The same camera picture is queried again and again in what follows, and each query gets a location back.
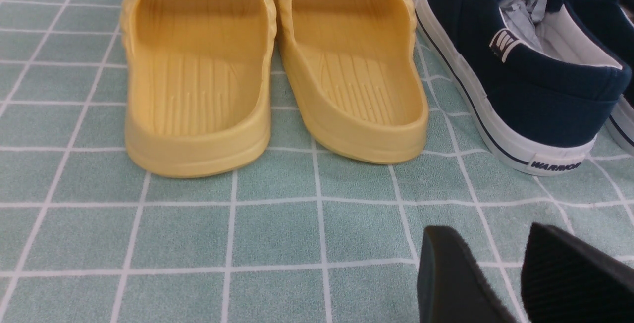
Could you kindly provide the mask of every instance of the white grout line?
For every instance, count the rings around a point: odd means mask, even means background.
[[[550,194],[550,192],[548,192],[546,187],[544,187],[544,185],[541,183],[541,181],[539,180],[539,178],[537,176],[533,176],[533,179],[535,179],[535,181],[541,187],[541,189],[544,192],[546,192],[546,194],[548,195],[548,198],[550,198],[552,203],[555,204],[555,206],[559,210],[559,213],[561,214],[561,219],[564,220],[564,224],[566,225],[566,229],[568,229],[568,232],[571,233],[572,235],[574,235],[575,234],[575,229],[573,229],[573,225],[570,222],[570,219],[568,219],[568,214],[566,214],[566,211],[564,210],[564,208],[562,208],[562,206],[559,203],[557,203],[557,201],[555,200],[555,197],[553,197],[553,195]]]
[[[58,102],[54,100],[8,100],[2,101],[9,105],[19,105],[19,106],[83,106],[86,102]],[[118,102],[89,102],[88,106],[113,106],[113,107],[124,107],[125,103]]]
[[[634,261],[634,255],[613,256],[620,262]],[[405,258],[389,258],[361,260],[352,262],[332,262],[327,264],[328,269],[347,269],[352,267],[369,267],[382,265],[416,265],[417,260]],[[517,269],[523,266],[522,262],[478,262],[480,267],[512,268]],[[301,271],[304,269],[321,269],[323,264],[298,264],[298,265],[264,265],[264,266],[239,266],[231,267],[229,271],[234,272],[263,272],[263,271]],[[68,269],[61,271],[0,271],[0,277],[65,277],[65,276],[121,276],[126,273],[128,276],[138,275],[185,275],[193,273],[225,273],[227,268],[220,267],[183,267],[173,269]]]
[[[17,32],[17,33],[35,33],[35,34],[45,34],[46,30],[21,30],[21,29],[3,29],[0,28],[0,32]],[[81,34],[88,36],[112,36],[112,32],[82,32],[82,31],[71,31],[71,30],[52,30],[49,32],[50,34]]]
[[[271,110],[292,110],[292,111],[299,111],[299,107],[271,107]]]
[[[412,232],[410,231],[410,224],[407,220],[405,207],[403,206],[403,197],[401,196],[401,187],[399,187],[398,185],[398,178],[396,178],[396,172],[394,172],[394,166],[388,165],[387,169],[390,171],[390,176],[392,176],[392,185],[394,185],[394,195],[396,195],[396,203],[398,203],[398,212],[401,216],[401,222],[403,223],[403,232],[405,233],[405,239],[407,240],[408,246],[410,246],[410,253],[412,254],[412,259],[418,262],[419,254],[418,254],[418,250],[416,249],[416,246],[414,245],[414,241],[412,240]]]
[[[632,158],[632,156],[630,154],[622,154],[622,155],[616,155],[616,156],[607,156],[607,157],[593,157],[593,159],[595,161],[615,161],[618,159],[628,159],[628,158]]]
[[[238,171],[234,170],[231,176],[231,206],[229,207],[229,226],[227,233],[227,252],[224,264],[224,284],[222,285],[222,308],[220,310],[220,322],[229,321],[229,300],[231,299],[231,269],[233,266],[233,236],[236,224],[236,203],[238,202]]]
[[[125,147],[93,147],[93,148],[81,148],[75,147],[68,149],[66,147],[10,147],[0,146],[0,152],[122,152],[125,151]]]
[[[315,174],[315,194],[317,195],[317,221],[319,223],[319,250],[321,253],[321,276],[323,278],[323,300],[326,310],[326,323],[332,323],[332,302],[330,297],[330,277],[328,273],[328,256],[326,254],[326,226],[323,214],[323,198],[321,197],[321,178],[319,162],[317,162],[317,142],[311,138],[313,150],[313,171]]]
[[[432,107],[429,109],[430,112],[434,112],[434,111],[443,111],[445,113],[445,115],[449,116],[449,117],[460,117],[460,116],[471,116],[470,113],[468,112],[446,112],[444,110],[442,110],[441,108],[437,108],[437,107]]]
[[[427,65],[426,65],[426,61],[425,61],[425,56],[423,55],[423,51],[420,48],[418,39],[416,41],[416,48],[417,51],[419,52],[419,57],[421,57],[421,63],[423,66],[423,71],[425,73],[425,77],[427,78],[429,75],[429,71],[427,69]],[[432,84],[432,82],[428,83],[428,88],[429,88],[429,92],[431,93],[432,97],[435,100],[435,103],[439,105],[438,99],[435,95],[434,92],[434,85]],[[453,148],[454,151],[459,154],[460,153],[460,147],[458,147],[458,141],[456,139],[456,134],[453,131],[453,126],[451,125],[451,120],[449,120],[449,117],[446,115],[446,113],[443,111],[442,115],[445,119],[445,122],[447,124],[447,127],[449,129],[449,135],[451,137],[451,142],[453,143]],[[491,246],[491,251],[493,252],[493,256],[495,257],[495,260],[498,264],[500,264],[502,262],[501,256],[500,256],[500,252],[498,251],[498,247],[495,244],[495,240],[493,239],[493,234],[491,233],[491,228],[489,227],[489,223],[486,220],[486,217],[484,215],[484,211],[482,210],[482,207],[479,205],[479,201],[476,195],[476,191],[474,190],[473,187],[473,183],[471,183],[471,179],[469,179],[469,174],[467,172],[467,169],[465,167],[465,163],[462,159],[462,156],[458,155],[457,156],[457,160],[458,160],[458,166],[460,167],[460,171],[462,172],[462,175],[465,178],[465,181],[467,183],[467,188],[469,189],[469,194],[471,195],[471,199],[473,200],[473,203],[475,204],[475,208],[478,212],[478,215],[480,216],[480,221],[482,221],[482,226],[484,226],[484,232],[486,233],[486,236],[489,240],[489,244]],[[517,316],[520,318],[520,321],[522,323],[527,323],[526,321],[526,317],[523,314],[522,308],[520,306],[519,300],[517,300],[517,296],[516,293],[514,292],[513,286],[511,285],[510,279],[509,279],[509,275],[507,274],[506,270],[504,267],[500,267],[500,273],[502,275],[502,278],[504,280],[504,284],[506,286],[507,291],[509,292],[509,296],[510,299],[512,301],[512,304],[517,312]]]
[[[397,206],[399,204],[398,201],[372,201],[369,199],[355,199],[355,198],[338,198],[338,197],[321,197],[322,201],[327,202],[337,202],[337,203],[353,203],[353,204],[379,204],[379,205],[387,205],[387,206]],[[236,206],[257,206],[257,205],[265,205],[265,204],[290,204],[290,203],[307,203],[307,202],[316,202],[317,197],[295,197],[295,198],[279,198],[279,199],[260,199],[256,201],[239,201]],[[434,200],[434,201],[401,201],[403,205],[408,206],[439,206],[446,204],[457,204],[460,206],[469,206],[475,207],[480,206],[482,208],[488,207],[512,207],[512,206],[521,206],[525,204],[532,204],[537,202],[544,203],[558,203],[564,206],[569,206],[571,208],[580,208],[580,209],[593,209],[593,208],[607,208],[613,206],[622,206],[625,204],[634,204],[634,199],[628,199],[627,201],[611,201],[611,202],[602,202],[602,203],[562,203],[560,201],[553,201],[548,197],[535,197],[529,199],[520,199],[518,201],[511,202],[480,202],[480,203],[472,203],[467,201],[457,201],[457,200]],[[41,202],[16,202],[16,203],[0,203],[0,208],[41,208],[43,206],[48,206],[48,208],[135,208],[138,203],[137,202],[108,202],[108,203],[72,203],[72,202],[63,202],[63,203],[41,203]],[[230,206],[231,202],[214,202],[214,201],[204,201],[204,202],[173,202],[173,201],[155,201],[145,203],[145,206],[156,206],[156,207],[204,207],[204,206]]]
[[[26,60],[6,60],[0,59],[0,64],[16,64],[16,65],[48,65],[48,66],[92,66],[98,68],[104,66],[104,68],[119,68],[127,69],[127,65],[123,64],[102,64],[102,63],[72,63],[66,61],[26,61]]]
[[[432,75],[431,77],[425,76],[422,77],[421,80],[424,82],[432,82],[435,81],[436,79],[442,79],[444,81],[451,81],[451,79],[449,79],[448,77],[445,77],[444,75]]]
[[[623,192],[621,192],[621,189],[619,188],[619,186],[616,185],[616,182],[612,179],[612,177],[608,174],[608,172],[605,171],[605,169],[601,167],[599,163],[596,163],[595,159],[592,156],[589,156],[588,160],[592,162],[593,165],[595,165],[596,168],[598,168],[598,170],[601,171],[601,173],[605,176],[605,178],[610,182],[610,184],[614,188],[614,191],[616,192],[616,195],[619,197],[621,203],[623,203],[623,208],[625,209],[625,212],[627,213],[630,219],[630,223],[634,225],[634,214],[632,213],[632,209],[630,208],[630,206],[627,204],[627,199],[623,195]]]
[[[99,69],[97,70],[97,76],[95,77],[95,83],[93,84],[93,87],[91,88],[90,94],[88,95],[88,98],[86,99],[86,104],[84,105],[84,108],[82,109],[82,114],[80,115],[80,119],[77,123],[77,127],[81,126],[81,122],[82,122],[82,116],[86,116],[86,111],[88,111],[88,104],[90,103],[90,101],[93,99],[93,94],[95,94],[95,91],[97,90],[97,84],[99,83],[99,80],[102,77],[102,72],[104,71],[104,64],[106,63],[106,61],[108,61],[108,57],[110,52],[112,51],[112,48],[114,46],[114,43],[117,39],[117,34],[119,33],[119,30],[121,29],[120,24],[117,25],[117,28],[115,29],[114,34],[111,36],[110,38],[110,44],[108,46],[108,50],[106,50],[106,54],[104,54],[104,58],[102,59],[102,63],[99,67]],[[118,317],[119,317],[119,313],[121,311],[121,303],[123,301],[123,295],[125,293],[125,284],[127,283],[127,276],[129,275],[129,271],[130,271],[130,266],[132,265],[132,257],[133,257],[133,253],[134,253],[134,245],[136,244],[136,235],[139,231],[139,226],[141,224],[141,217],[143,215],[143,204],[145,203],[145,198],[148,195],[148,190],[150,187],[150,180],[152,179],[152,174],[149,171],[145,171],[145,178],[143,178],[143,187],[141,188],[141,194],[139,196],[139,203],[138,203],[138,207],[136,208],[136,214],[134,215],[134,222],[132,224],[132,231],[130,233],[130,241],[127,245],[127,251],[125,253],[125,260],[123,263],[123,273],[121,274],[121,278],[119,279],[119,283],[118,283],[118,287],[117,287],[117,293],[115,295],[115,301],[114,304],[112,306],[112,313],[110,316],[110,323],[117,323],[118,321]]]
[[[269,151],[287,151],[287,152],[302,152],[304,154],[312,154],[313,150],[311,149],[293,149],[290,147],[267,147],[266,148]],[[317,150],[317,153],[320,154],[329,154],[330,151],[328,150]]]
[[[125,293],[125,284],[127,283],[127,277],[130,274],[130,265],[132,264],[132,256],[134,254],[134,245],[136,244],[136,235],[139,232],[139,226],[141,224],[141,217],[143,215],[143,202],[148,192],[150,185],[150,173],[145,172],[145,179],[143,179],[143,189],[141,190],[141,197],[136,207],[136,214],[134,215],[134,222],[132,224],[132,230],[130,232],[130,240],[127,244],[127,251],[125,251],[125,260],[123,262],[123,269],[121,270],[121,278],[117,286],[117,293],[115,294],[115,301],[112,306],[112,313],[110,316],[110,323],[117,323],[119,312],[121,311],[121,303],[123,301],[123,295]]]

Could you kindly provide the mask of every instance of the white lining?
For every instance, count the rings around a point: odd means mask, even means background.
[[[501,10],[500,16],[507,25]],[[552,59],[577,65],[623,69],[623,66],[616,59],[586,36],[564,5],[558,12],[546,13],[543,21],[536,25],[535,34],[539,38],[543,52],[526,42],[523,43],[535,52]]]

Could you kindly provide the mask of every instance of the green tiled floor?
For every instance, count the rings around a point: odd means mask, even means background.
[[[499,163],[417,44],[428,144],[399,165],[306,131],[279,52],[272,139],[252,165],[177,180],[124,148],[121,0],[0,0],[0,321],[415,323],[423,229],[467,240],[521,321],[532,221],[634,265],[634,159],[607,135],[577,171]]]

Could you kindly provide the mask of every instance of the sneaker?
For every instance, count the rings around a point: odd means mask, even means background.
[[[634,322],[634,269],[556,226],[533,223],[521,296],[533,323]],[[424,230],[417,297],[421,323],[516,322],[448,226]]]
[[[598,40],[634,66],[634,0],[566,0]],[[634,156],[634,82],[630,82],[606,122],[609,133]]]
[[[580,166],[632,71],[563,0],[414,3],[496,157],[541,176]]]

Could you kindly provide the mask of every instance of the sneaker lining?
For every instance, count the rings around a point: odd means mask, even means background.
[[[564,5],[558,12],[546,12],[542,17],[541,14],[532,13],[533,7],[536,12],[539,12],[539,7],[534,6],[534,0],[516,0],[516,2],[524,2],[523,8],[529,9],[530,12],[511,13],[507,7],[504,9],[500,7],[501,18],[507,28],[535,52],[566,63],[623,68],[618,61],[586,36]]]

